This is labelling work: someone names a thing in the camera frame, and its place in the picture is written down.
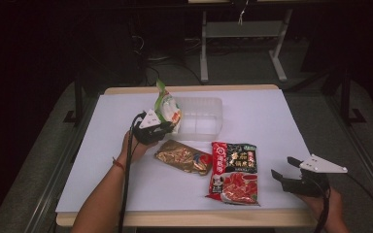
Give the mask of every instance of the table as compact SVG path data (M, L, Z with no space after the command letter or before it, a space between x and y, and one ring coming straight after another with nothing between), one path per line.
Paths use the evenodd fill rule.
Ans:
M223 126L218 140L245 141L258 146L258 200L261 206L225 205L205 198L210 175L200 177L160 162L153 157L158 145L132 165L125 227L316 224L306 206L292 194L282 192L281 184L271 176L270 169L274 169L287 177L299 177L299 169L289 166L286 157L305 160L309 156L280 89L275 85L168 86L167 89L174 96L222 99ZM251 97L253 101L243 99L236 103L236 98L243 96ZM112 156L120 150L123 132L132 118L143 108L152 107L156 97L155 87L110 88L100 97L56 208L57 224L73 224L82 203L111 166ZM237 110L247 110L249 115L236 117L230 112ZM245 123L248 118L255 121ZM251 137L237 134L240 130L250 130ZM210 150L210 142L183 143L199 150Z

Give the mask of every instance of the snack bag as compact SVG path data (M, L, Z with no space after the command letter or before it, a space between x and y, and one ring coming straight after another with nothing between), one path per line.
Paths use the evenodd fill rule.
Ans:
M256 146L213 142L213 173L207 197L238 205L258 205Z
M212 155L191 148L174 140L168 140L155 153L162 162L189 173L205 176L212 168Z
M165 89L165 84L161 80L156 81L156 87L159 89L159 96L155 102L155 112L160 120L172 122L175 125L172 133L178 133L181 110L174 97Z

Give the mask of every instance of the plastic box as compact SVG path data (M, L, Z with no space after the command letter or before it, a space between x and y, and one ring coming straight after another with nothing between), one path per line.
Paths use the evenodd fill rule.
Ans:
M176 141L214 141L222 129L222 100L213 97L174 97L182 111Z

